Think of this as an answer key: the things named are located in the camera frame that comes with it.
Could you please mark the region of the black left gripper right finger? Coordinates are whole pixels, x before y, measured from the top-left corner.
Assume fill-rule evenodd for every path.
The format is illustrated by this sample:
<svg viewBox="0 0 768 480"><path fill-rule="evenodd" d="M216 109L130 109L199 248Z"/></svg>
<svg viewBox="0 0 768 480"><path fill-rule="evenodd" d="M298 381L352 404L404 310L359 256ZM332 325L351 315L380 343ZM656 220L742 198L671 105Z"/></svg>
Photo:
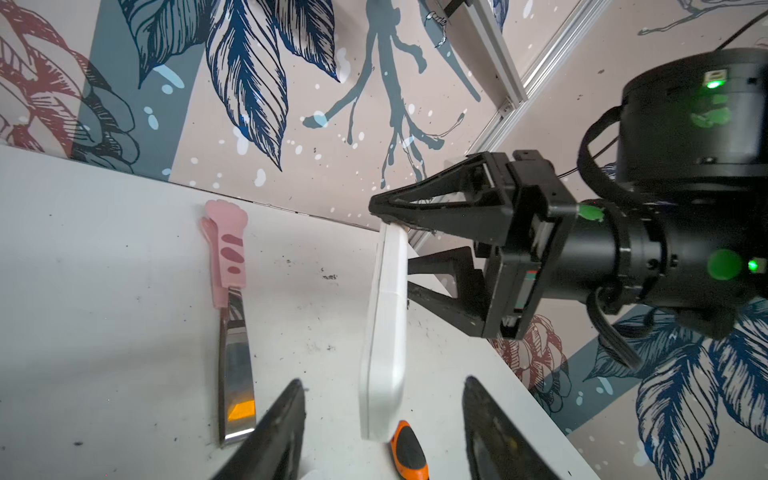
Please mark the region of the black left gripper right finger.
<svg viewBox="0 0 768 480"><path fill-rule="evenodd" d="M474 376L465 380L462 412L472 479L558 479Z"/></svg>

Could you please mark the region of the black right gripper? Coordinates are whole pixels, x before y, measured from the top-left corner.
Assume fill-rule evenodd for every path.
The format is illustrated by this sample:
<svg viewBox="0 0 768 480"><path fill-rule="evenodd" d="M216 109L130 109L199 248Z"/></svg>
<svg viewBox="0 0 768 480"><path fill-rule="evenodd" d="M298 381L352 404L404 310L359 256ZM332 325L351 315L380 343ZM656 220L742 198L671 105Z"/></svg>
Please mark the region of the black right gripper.
<svg viewBox="0 0 768 480"><path fill-rule="evenodd" d="M609 220L589 220L579 207L551 163L534 151L518 160L472 154L369 201L369 213L385 223L494 245L485 280L469 246L408 260L409 275L445 280L443 291L408 281L408 300L468 336L487 339L520 339L541 300L584 301L613 276L617 253Z"/></svg>

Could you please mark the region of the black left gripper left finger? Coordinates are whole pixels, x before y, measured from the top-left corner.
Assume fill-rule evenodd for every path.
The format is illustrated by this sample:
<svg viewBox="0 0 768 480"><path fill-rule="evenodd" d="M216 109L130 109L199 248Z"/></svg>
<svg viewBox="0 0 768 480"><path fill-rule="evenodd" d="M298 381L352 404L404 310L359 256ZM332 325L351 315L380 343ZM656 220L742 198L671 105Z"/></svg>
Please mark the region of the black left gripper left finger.
<svg viewBox="0 0 768 480"><path fill-rule="evenodd" d="M296 378L213 479L296 480L305 419L304 387Z"/></svg>

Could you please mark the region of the orange black screwdriver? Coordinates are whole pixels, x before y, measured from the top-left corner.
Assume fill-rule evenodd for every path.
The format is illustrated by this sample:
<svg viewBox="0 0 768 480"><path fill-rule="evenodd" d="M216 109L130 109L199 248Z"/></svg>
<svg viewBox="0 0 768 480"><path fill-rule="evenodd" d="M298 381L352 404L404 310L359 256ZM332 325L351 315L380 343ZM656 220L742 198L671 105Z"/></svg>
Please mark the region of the orange black screwdriver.
<svg viewBox="0 0 768 480"><path fill-rule="evenodd" d="M426 456L411 425L401 420L390 442L393 463L401 479L429 480Z"/></svg>

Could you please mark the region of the white remote control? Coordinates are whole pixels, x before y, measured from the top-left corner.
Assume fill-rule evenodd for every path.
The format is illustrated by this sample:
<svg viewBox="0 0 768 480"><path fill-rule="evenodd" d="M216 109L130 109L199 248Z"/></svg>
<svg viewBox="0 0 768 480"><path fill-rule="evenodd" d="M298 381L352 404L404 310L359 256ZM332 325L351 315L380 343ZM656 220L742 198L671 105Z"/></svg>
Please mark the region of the white remote control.
<svg viewBox="0 0 768 480"><path fill-rule="evenodd" d="M359 375L361 438L394 435L406 374L408 237L382 224L376 248Z"/></svg>

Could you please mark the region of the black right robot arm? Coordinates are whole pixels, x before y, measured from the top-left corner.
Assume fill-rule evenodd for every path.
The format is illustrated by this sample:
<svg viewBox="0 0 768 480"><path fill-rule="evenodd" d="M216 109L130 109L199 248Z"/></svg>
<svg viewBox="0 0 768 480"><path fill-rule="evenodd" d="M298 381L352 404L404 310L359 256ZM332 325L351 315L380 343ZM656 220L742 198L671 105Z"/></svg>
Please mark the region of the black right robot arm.
<svg viewBox="0 0 768 480"><path fill-rule="evenodd" d="M410 284L409 299L469 336L514 340L541 300L576 300L606 351L637 370L631 341L654 321L610 324L624 306L720 340L766 295L765 51L717 50L637 76L586 131L577 170L593 199L577 201L535 150L473 154L372 197L384 222L467 240L408 267L452 276L456 295Z"/></svg>

